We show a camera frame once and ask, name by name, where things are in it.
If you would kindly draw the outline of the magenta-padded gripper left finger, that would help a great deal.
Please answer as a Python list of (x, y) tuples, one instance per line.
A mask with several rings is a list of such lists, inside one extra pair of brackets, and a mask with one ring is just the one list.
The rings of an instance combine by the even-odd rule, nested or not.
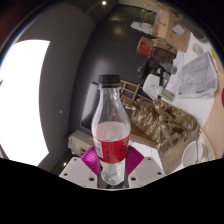
[(98, 156), (95, 147), (91, 147), (80, 158), (73, 157), (60, 177), (84, 188), (97, 189), (99, 173)]

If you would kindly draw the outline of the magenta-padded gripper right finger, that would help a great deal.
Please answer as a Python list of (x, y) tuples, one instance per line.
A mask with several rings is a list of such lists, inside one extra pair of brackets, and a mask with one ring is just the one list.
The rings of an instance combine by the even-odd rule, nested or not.
[(125, 168), (129, 189), (143, 187), (166, 176), (151, 156), (144, 157), (132, 146), (128, 147)]

